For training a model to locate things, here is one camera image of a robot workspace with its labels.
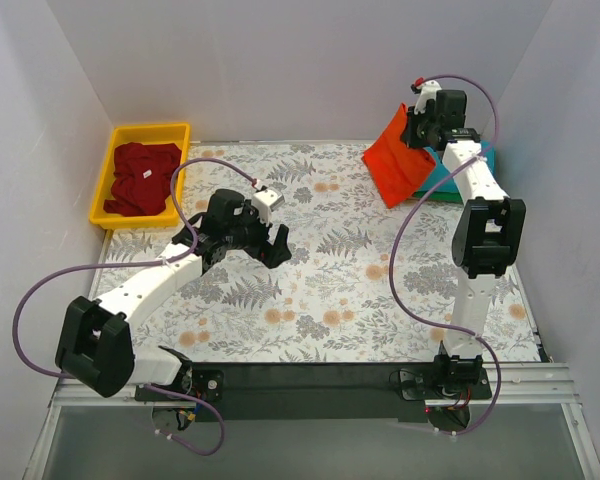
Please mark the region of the orange t shirt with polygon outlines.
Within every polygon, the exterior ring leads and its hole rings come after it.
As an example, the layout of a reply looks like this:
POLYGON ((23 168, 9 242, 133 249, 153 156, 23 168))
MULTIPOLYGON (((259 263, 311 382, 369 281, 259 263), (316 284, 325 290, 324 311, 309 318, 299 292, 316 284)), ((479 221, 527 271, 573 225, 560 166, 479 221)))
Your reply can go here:
POLYGON ((418 191, 436 166, 426 150, 410 148, 402 142, 401 135, 407 126, 407 107, 401 103, 387 127, 362 156, 388 209, 418 191))

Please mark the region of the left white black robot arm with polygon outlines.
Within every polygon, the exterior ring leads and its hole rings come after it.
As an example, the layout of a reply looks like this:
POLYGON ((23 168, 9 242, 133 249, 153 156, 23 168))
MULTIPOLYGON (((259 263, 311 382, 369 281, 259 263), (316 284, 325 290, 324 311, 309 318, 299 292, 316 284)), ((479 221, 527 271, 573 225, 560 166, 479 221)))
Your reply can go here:
POLYGON ((251 198, 218 189, 206 211, 194 215, 156 263, 94 299, 67 307, 55 354, 60 370, 104 398, 127 385, 154 384, 173 400, 194 391, 190 359, 164 346, 136 347, 133 334, 183 286, 201 278, 230 251, 242 251, 274 269, 290 260, 289 229, 269 236, 281 193, 263 187, 251 198))

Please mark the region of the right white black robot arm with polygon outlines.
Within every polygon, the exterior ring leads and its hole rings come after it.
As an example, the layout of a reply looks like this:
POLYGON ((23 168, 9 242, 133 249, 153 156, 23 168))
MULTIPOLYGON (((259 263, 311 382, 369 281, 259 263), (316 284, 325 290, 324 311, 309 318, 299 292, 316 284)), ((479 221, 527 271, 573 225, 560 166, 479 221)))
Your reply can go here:
POLYGON ((412 89, 418 99, 407 111, 401 139, 409 147, 441 154, 463 211, 451 242, 458 288, 450 328, 433 361, 403 370, 400 384, 410 400, 457 400, 471 393, 487 399, 491 393, 481 339, 496 282, 516 260, 526 206, 498 185, 479 134, 466 127, 466 93, 444 89, 434 80, 412 89))

